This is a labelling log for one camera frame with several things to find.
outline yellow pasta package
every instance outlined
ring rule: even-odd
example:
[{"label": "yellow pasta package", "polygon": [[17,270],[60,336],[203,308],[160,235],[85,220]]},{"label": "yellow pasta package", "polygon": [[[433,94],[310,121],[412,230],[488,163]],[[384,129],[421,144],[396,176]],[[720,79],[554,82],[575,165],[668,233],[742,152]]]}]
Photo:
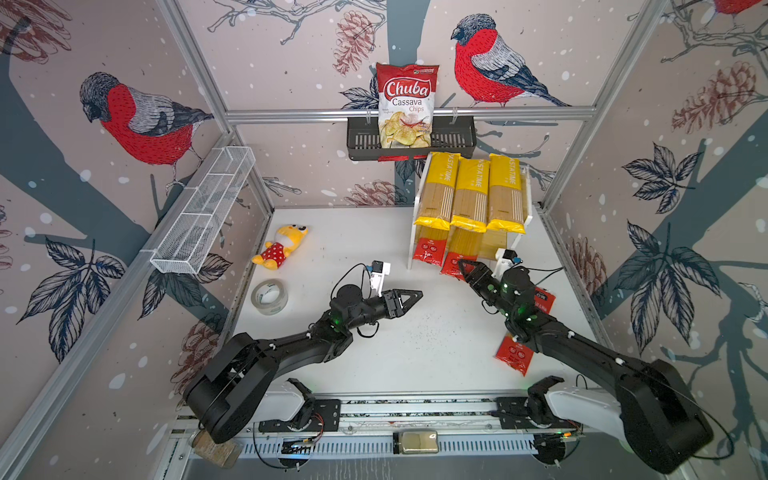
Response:
[{"label": "yellow pasta package", "polygon": [[419,216],[416,225],[450,230],[453,190],[456,185],[459,154],[433,152],[424,189],[419,198]]},{"label": "yellow pasta package", "polygon": [[491,154],[488,229],[525,233],[520,160]]},{"label": "yellow pasta package", "polygon": [[451,216],[451,225],[454,227],[478,233],[487,230],[489,165],[487,160],[462,158],[456,176],[456,195]]}]

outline white table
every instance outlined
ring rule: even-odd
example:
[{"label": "white table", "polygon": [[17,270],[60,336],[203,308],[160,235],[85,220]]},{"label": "white table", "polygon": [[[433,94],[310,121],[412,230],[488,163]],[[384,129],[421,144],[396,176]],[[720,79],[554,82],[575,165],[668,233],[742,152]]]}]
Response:
[{"label": "white table", "polygon": [[[307,225],[310,231],[278,270],[254,269],[235,333],[248,332],[254,339],[301,333],[329,308],[331,288],[352,265],[381,260],[392,264],[385,290],[422,290],[424,297],[403,317],[381,321],[374,338],[355,333],[339,358],[294,370],[282,379],[296,377],[323,394],[482,393],[527,389],[549,375],[573,385],[577,373],[547,356],[535,354],[525,377],[494,358],[506,333],[503,317],[487,314],[466,283],[440,275],[436,266],[415,261],[411,270],[406,269],[411,217],[412,209],[402,207],[276,210],[268,240],[286,224]],[[537,214],[526,230],[516,249],[523,265],[559,267]],[[359,285],[361,272],[362,267],[352,271],[342,285]],[[531,272],[534,282],[545,275]],[[251,304],[250,294],[269,278],[283,281],[289,299],[282,312],[264,316]],[[551,315],[594,340],[565,274],[556,273],[541,287],[557,297]],[[370,334],[373,328],[361,330]]]}]

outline white dot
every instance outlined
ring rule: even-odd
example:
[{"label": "white dot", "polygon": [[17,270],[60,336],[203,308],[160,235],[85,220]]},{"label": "white dot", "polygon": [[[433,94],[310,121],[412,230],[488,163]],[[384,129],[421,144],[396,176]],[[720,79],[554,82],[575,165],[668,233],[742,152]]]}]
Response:
[{"label": "white dot", "polygon": [[113,390],[117,390],[121,388],[124,383],[125,383],[125,374],[121,373],[119,375],[114,376],[114,378],[109,381],[109,388]]}]

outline yellow plush toy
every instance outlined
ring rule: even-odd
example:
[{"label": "yellow plush toy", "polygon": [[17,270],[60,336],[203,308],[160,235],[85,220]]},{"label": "yellow plush toy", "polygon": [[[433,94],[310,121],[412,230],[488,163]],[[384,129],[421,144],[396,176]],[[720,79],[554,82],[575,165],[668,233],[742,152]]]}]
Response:
[{"label": "yellow plush toy", "polygon": [[297,248],[306,235],[307,228],[303,225],[286,225],[277,230],[274,242],[266,242],[264,250],[252,261],[256,265],[264,265],[270,270],[277,270],[287,257]]}]

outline tape roll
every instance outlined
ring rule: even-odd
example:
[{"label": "tape roll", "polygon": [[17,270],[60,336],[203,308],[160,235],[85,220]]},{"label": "tape roll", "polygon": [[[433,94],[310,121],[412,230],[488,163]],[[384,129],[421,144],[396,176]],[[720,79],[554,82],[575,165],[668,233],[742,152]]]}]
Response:
[{"label": "tape roll", "polygon": [[264,280],[253,289],[250,301],[262,315],[274,315],[288,303],[288,291],[277,279]]}]

